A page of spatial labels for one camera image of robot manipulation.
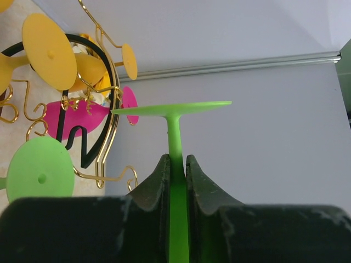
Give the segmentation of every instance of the marble surface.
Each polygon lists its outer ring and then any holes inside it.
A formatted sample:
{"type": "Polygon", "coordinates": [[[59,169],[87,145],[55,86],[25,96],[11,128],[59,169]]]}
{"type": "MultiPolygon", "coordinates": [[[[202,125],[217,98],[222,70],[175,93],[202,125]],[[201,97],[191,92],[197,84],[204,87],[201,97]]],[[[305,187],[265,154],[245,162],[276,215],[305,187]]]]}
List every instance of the marble surface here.
{"type": "MultiPolygon", "coordinates": [[[[0,14],[0,50],[4,50],[11,45],[21,41],[21,27],[25,18],[32,13],[43,13],[43,11],[32,2],[32,0],[15,0],[14,4],[0,14]]],[[[32,112],[35,106],[39,102],[49,103],[51,101],[60,100],[60,93],[53,88],[49,87],[44,81],[42,81],[35,72],[33,72],[30,66],[23,66],[15,70],[13,79],[27,79],[31,82],[31,90],[29,96],[29,103],[27,112],[32,118],[40,116],[39,112],[32,112]]],[[[13,154],[16,150],[25,142],[26,132],[31,125],[23,114],[23,102],[25,97],[25,83],[12,83],[14,88],[14,95],[11,99],[11,103],[16,105],[19,109],[19,119],[13,124],[7,124],[0,121],[0,177],[5,177],[7,173],[7,167],[13,154]]],[[[3,108],[2,117],[11,118],[12,110],[9,108],[3,108]]],[[[100,127],[88,135],[88,149],[93,145],[99,136],[102,126],[105,121],[102,122],[100,127]]],[[[34,131],[42,132],[43,127],[39,124],[34,128],[34,131]]],[[[79,167],[80,163],[80,139],[76,139],[73,148],[69,151],[75,166],[79,167]]],[[[86,174],[94,174],[94,163],[90,165],[88,169],[82,169],[86,174]]],[[[104,189],[100,190],[96,187],[95,181],[81,179],[76,176],[74,196],[101,196],[104,195],[104,189]]],[[[0,190],[0,213],[8,205],[5,190],[0,190]]]]}

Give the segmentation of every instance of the metal strip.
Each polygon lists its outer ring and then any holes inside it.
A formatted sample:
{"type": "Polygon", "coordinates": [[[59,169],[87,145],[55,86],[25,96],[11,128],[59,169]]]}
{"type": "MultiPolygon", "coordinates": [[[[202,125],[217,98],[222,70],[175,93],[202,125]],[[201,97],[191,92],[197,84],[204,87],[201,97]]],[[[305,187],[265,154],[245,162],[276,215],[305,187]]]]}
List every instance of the metal strip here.
{"type": "MultiPolygon", "coordinates": [[[[316,53],[310,55],[285,56],[279,58],[232,62],[207,66],[173,68],[169,70],[140,72],[136,81],[158,78],[172,78],[189,75],[209,74],[238,70],[255,70],[259,68],[284,67],[297,65],[311,65],[322,63],[338,63],[341,60],[340,52],[316,53]]],[[[120,77],[120,82],[131,81],[127,75],[120,77]]]]}

